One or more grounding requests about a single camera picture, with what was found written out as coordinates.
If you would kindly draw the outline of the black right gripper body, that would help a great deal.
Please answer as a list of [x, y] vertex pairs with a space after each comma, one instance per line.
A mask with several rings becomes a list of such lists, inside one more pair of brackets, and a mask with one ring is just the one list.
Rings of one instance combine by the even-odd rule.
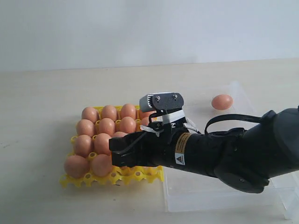
[[164, 166], [199, 175], [215, 177], [224, 143], [205, 134], [176, 132], [170, 143], [154, 133], [133, 133], [137, 166]]

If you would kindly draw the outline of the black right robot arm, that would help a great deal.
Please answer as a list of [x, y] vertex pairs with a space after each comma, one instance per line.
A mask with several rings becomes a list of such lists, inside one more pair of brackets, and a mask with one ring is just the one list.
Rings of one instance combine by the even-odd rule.
[[273, 177], [299, 169], [299, 111], [269, 111], [261, 117], [224, 114], [209, 120], [254, 123], [228, 131], [203, 133], [182, 110], [163, 115], [139, 132], [111, 138], [112, 164], [118, 167], [165, 166], [217, 178], [246, 193], [261, 193]]

